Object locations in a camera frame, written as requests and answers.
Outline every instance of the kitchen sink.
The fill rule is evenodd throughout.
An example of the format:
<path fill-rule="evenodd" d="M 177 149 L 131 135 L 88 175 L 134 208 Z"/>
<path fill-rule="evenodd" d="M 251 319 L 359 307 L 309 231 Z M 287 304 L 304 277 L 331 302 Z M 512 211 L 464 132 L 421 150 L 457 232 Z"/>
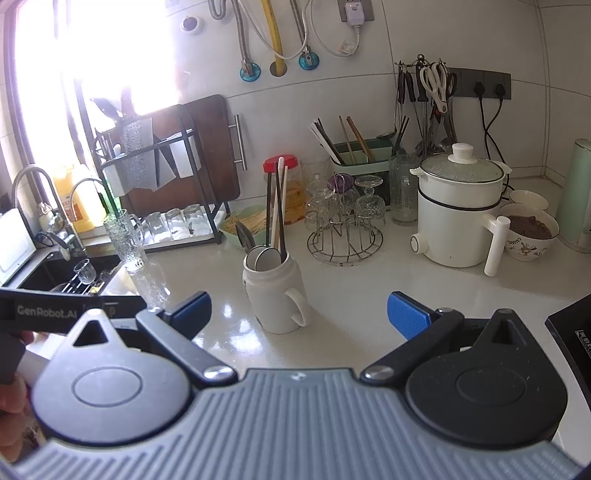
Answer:
<path fill-rule="evenodd" d="M 83 258 L 65 260 L 59 253 L 48 254 L 18 286 L 27 290 L 62 291 L 64 286 L 74 277 L 74 266 Z M 77 280 L 72 282 L 69 293 L 100 294 L 119 270 L 121 260 L 117 255 L 92 257 L 90 263 L 96 270 L 96 280 L 90 287 L 80 285 Z"/>

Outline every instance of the floral bowl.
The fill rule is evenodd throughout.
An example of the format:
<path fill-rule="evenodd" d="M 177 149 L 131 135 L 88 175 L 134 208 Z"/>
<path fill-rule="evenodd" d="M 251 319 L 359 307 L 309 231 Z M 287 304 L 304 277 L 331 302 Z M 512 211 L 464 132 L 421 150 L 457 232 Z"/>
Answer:
<path fill-rule="evenodd" d="M 552 234 L 552 238 L 541 240 L 537 238 L 529 238 L 520 235 L 513 230 L 509 230 L 505 250 L 507 250 L 507 253 L 510 256 L 517 260 L 521 260 L 522 262 L 533 262 L 544 255 L 558 236 L 558 223 L 556 220 L 539 208 L 525 205 L 523 203 L 509 203 L 501 207 L 499 214 L 506 217 L 509 215 L 520 215 L 525 217 L 533 216 L 536 220 L 545 224 Z"/>

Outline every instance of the human hand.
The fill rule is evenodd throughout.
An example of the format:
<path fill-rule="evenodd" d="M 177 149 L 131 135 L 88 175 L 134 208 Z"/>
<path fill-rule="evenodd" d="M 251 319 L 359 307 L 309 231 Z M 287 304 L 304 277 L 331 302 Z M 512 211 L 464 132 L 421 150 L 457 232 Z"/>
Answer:
<path fill-rule="evenodd" d="M 31 343 L 33 333 L 24 332 L 22 339 Z M 20 375 L 14 376 L 11 385 L 0 385 L 0 410 L 5 412 L 0 416 L 0 455 L 9 462 L 16 461 L 21 453 L 27 403 L 27 386 Z"/>

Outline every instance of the white cable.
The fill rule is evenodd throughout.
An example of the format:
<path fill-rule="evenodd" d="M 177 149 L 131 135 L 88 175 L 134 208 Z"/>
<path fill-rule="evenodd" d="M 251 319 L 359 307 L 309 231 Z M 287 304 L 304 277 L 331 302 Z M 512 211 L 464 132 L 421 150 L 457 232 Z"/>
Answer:
<path fill-rule="evenodd" d="M 244 14 L 246 15 L 247 19 L 250 20 L 252 26 L 254 27 L 256 36 L 259 37 L 259 39 L 263 42 L 263 44 L 269 49 L 271 50 L 275 56 L 279 57 L 280 59 L 283 60 L 292 60 L 296 57 L 299 57 L 301 55 L 301 53 L 306 49 L 307 45 L 308 45 L 308 23 L 306 22 L 306 9 L 308 8 L 309 5 L 312 4 L 312 0 L 308 0 L 308 2 L 306 3 L 304 9 L 301 12 L 301 19 L 302 22 L 304 23 L 304 41 L 303 44 L 301 46 L 301 48 L 294 53 L 293 55 L 290 56 L 283 56 L 282 54 L 280 54 L 279 52 L 277 52 L 272 45 L 269 44 L 269 42 L 267 41 L 267 39 L 265 39 L 265 37 L 262 35 L 259 27 L 257 26 L 250 10 L 246 7 L 245 5 L 245 1 L 244 0 L 238 0 L 238 3 L 240 4 L 240 6 L 242 7 L 242 10 L 244 11 Z"/>
<path fill-rule="evenodd" d="M 353 55 L 357 49 L 359 48 L 359 43 L 361 41 L 361 32 L 360 32 L 360 27 L 355 26 L 353 27 L 353 29 L 355 30 L 357 39 L 356 39 L 356 43 L 355 43 L 355 50 L 351 53 L 344 53 L 344 52 L 339 52 L 339 51 L 334 51 L 331 50 L 330 48 L 328 48 L 324 42 L 322 42 L 322 40 L 320 39 L 318 32 L 316 31 L 315 27 L 314 27 L 314 18 L 312 17 L 312 3 L 314 0 L 310 0 L 310 28 L 312 29 L 312 32 L 314 32 L 314 35 L 316 35 L 316 39 L 318 40 L 318 43 L 320 43 L 320 46 L 325 49 L 328 53 L 330 53 L 331 55 L 334 55 L 335 57 L 350 57 L 351 55 Z"/>

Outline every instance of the white bowl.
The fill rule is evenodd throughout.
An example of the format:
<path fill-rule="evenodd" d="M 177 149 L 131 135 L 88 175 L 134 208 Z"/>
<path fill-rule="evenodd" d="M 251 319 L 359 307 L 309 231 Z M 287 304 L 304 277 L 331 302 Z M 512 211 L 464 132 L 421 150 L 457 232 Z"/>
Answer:
<path fill-rule="evenodd" d="M 533 216 L 536 220 L 545 224 L 552 234 L 552 238 L 540 240 L 537 238 L 529 238 L 525 235 L 520 235 L 513 230 L 509 230 L 505 250 L 507 250 L 507 253 L 510 256 L 517 260 L 521 260 L 522 262 L 533 262 L 544 255 L 558 235 L 558 222 L 556 222 L 556 220 L 554 220 L 554 218 L 548 213 L 539 208 L 525 205 L 523 203 L 508 203 L 501 207 L 499 215 L 506 217 L 509 215 L 520 215 L 524 217 Z"/>
<path fill-rule="evenodd" d="M 529 190 L 513 190 L 509 194 L 509 198 L 514 203 L 524 203 L 540 210 L 548 210 L 548 200 L 542 197 L 542 195 L 530 192 Z"/>

